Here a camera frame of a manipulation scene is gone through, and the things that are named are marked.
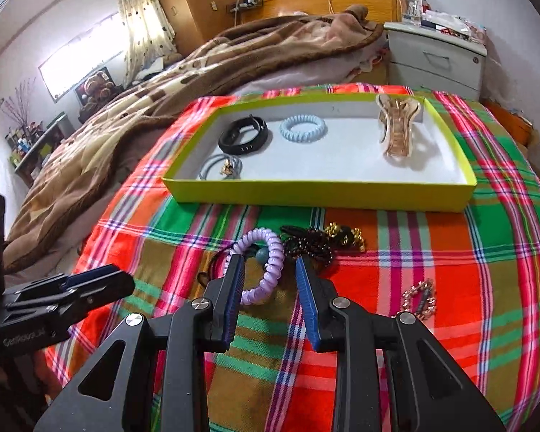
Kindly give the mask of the rhinestone hair clip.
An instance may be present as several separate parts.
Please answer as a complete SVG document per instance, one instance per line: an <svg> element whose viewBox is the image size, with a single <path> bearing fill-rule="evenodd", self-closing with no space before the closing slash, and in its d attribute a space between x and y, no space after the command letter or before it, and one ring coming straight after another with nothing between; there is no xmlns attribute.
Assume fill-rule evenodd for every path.
<svg viewBox="0 0 540 432"><path fill-rule="evenodd" d="M421 321L435 314L436 305L435 285L430 279L420 281L402 293L401 309L414 314Z"/></svg>

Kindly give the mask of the grey hair tie gold charm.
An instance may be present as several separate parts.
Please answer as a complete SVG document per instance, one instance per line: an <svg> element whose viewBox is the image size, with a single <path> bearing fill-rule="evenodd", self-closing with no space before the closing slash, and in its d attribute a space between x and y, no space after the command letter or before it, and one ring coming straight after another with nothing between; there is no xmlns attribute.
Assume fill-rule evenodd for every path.
<svg viewBox="0 0 540 432"><path fill-rule="evenodd" d="M215 166L220 166L218 175L221 180L238 180L243 169L243 162L238 156L227 153L211 155L204 161L198 173L198 179L207 180Z"/></svg>

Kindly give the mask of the black hair tie teal bead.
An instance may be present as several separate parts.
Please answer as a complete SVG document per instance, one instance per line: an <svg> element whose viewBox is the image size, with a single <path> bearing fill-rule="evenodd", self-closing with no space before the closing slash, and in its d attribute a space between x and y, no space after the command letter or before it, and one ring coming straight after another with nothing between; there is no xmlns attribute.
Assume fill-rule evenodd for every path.
<svg viewBox="0 0 540 432"><path fill-rule="evenodd" d="M207 287L207 284L211 280L217 278L218 271L224 267L226 257L230 256L231 248L232 246L229 245L218 251L208 263L207 269L197 274L196 280L203 289ZM245 251L245 259L254 258L258 260L260 258L261 264L264 264L268 259L267 250L268 248L266 246L259 245L258 243L251 244Z"/></svg>

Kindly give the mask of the brown patterned blanket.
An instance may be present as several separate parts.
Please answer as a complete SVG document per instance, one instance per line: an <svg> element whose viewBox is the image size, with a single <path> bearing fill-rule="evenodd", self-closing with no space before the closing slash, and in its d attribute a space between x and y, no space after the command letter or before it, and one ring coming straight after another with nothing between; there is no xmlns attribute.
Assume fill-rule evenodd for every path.
<svg viewBox="0 0 540 432"><path fill-rule="evenodd" d="M121 93L52 152L4 244L4 271L37 263L106 191L138 136L167 128L189 103L224 96L281 69L370 48L383 26L365 6L326 16L258 19L227 29L186 59Z"/></svg>

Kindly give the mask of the plaid colourful bed cloth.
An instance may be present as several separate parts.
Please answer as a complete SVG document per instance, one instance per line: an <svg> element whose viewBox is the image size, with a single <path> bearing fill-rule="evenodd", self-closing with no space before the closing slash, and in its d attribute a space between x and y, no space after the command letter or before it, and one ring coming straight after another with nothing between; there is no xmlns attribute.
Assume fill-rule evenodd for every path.
<svg viewBox="0 0 540 432"><path fill-rule="evenodd" d="M324 276L366 310L394 315L422 281L436 289L426 326L477 384L508 431L540 415L540 180L479 103L433 94L477 177L464 213L178 205L162 176L214 107L195 100L138 163L93 227L76 272L114 263L136 279L132 296L90 312L71 338L45 350L64 385L131 312L160 317L200 296L215 254L255 227L360 228L366 253L338 253ZM262 306L238 318L226 354L206 358L213 431L330 431L336 355L315 353L289 272Z"/></svg>

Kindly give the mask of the cluttered low shelf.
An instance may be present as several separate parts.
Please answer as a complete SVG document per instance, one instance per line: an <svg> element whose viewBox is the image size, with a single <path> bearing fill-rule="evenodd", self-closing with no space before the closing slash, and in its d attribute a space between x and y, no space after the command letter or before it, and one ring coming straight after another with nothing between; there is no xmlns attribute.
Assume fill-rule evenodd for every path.
<svg viewBox="0 0 540 432"><path fill-rule="evenodd" d="M75 132L65 112L60 112L45 127L32 123L29 133L9 130L4 137L10 148L8 162L16 176L30 188L53 151Z"/></svg>

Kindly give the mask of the black wrist band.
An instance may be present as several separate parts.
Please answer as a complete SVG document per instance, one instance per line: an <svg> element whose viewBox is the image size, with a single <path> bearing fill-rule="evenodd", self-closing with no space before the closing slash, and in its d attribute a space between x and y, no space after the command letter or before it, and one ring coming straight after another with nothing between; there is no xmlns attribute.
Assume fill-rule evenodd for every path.
<svg viewBox="0 0 540 432"><path fill-rule="evenodd" d="M233 121L218 139L218 147L226 154L244 156L261 150L268 136L266 122L250 115Z"/></svg>

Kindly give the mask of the yellow-green shallow box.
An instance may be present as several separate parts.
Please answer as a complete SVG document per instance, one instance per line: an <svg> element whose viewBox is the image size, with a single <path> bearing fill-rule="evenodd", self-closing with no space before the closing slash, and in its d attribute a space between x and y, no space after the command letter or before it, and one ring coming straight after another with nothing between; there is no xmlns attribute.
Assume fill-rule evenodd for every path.
<svg viewBox="0 0 540 432"><path fill-rule="evenodd" d="M477 186L451 129L428 99L411 124L413 151L382 153L374 93L327 93L250 99L217 98L212 108L186 112L193 131L175 154L163 183L179 203L269 205L460 213ZM394 95L392 98L407 98ZM221 180L218 139L235 120L253 115L268 127L261 150L242 157L238 180Z"/></svg>

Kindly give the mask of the teddy bear picture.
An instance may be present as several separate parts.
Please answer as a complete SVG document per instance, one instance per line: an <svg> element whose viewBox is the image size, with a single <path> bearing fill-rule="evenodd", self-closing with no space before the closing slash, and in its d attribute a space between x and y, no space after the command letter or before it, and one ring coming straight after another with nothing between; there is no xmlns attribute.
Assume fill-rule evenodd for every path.
<svg viewBox="0 0 540 432"><path fill-rule="evenodd" d="M92 73L92 75L89 75L88 78L85 78L85 81L78 85L75 92L81 103L81 108L78 112L78 120L81 123L84 123L119 95L119 89L106 67L102 67Z"/></svg>

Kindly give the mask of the rose gold hair claw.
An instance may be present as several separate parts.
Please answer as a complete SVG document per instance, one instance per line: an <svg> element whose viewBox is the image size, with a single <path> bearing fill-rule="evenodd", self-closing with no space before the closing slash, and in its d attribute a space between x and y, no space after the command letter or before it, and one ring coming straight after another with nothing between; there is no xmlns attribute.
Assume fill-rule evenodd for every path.
<svg viewBox="0 0 540 432"><path fill-rule="evenodd" d="M387 94L378 94L375 103L379 108L378 121L382 127L382 153L397 159L409 157L413 151L411 124L420 113L419 101L410 96L392 98Z"/></svg>

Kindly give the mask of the dotted window curtain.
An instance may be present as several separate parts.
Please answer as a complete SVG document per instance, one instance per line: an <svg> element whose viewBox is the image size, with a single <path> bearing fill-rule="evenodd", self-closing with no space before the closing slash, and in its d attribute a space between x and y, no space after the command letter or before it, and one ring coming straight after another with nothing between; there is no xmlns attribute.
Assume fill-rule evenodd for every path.
<svg viewBox="0 0 540 432"><path fill-rule="evenodd" d="M127 37L123 83L129 86L156 59L177 54L175 32L159 0L117 1Z"/></svg>

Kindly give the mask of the orange cardboard box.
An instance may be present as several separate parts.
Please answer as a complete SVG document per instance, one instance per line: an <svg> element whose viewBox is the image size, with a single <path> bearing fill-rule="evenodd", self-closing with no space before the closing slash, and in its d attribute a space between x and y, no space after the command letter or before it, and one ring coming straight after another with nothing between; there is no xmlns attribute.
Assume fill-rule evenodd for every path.
<svg viewBox="0 0 540 432"><path fill-rule="evenodd" d="M481 104L488 108L499 121L499 124L506 129L507 133L516 143L529 148L536 144L539 136L530 120L522 114L505 109L499 103L489 99L482 99Z"/></svg>

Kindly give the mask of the grey bedside drawer cabinet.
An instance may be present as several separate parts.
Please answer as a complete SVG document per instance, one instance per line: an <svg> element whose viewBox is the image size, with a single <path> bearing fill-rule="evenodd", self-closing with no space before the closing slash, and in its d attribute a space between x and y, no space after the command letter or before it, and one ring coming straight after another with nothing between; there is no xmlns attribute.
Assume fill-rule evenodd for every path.
<svg viewBox="0 0 540 432"><path fill-rule="evenodd" d="M387 22L384 29L390 83L479 99L487 57L483 45L402 22Z"/></svg>

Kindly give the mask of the clear glass cup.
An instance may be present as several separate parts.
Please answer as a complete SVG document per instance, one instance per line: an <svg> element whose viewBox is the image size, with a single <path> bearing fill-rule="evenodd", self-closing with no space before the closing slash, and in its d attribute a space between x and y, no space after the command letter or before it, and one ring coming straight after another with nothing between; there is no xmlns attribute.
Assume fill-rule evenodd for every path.
<svg viewBox="0 0 540 432"><path fill-rule="evenodd" d="M400 0L401 21L412 26L421 26L422 0Z"/></svg>

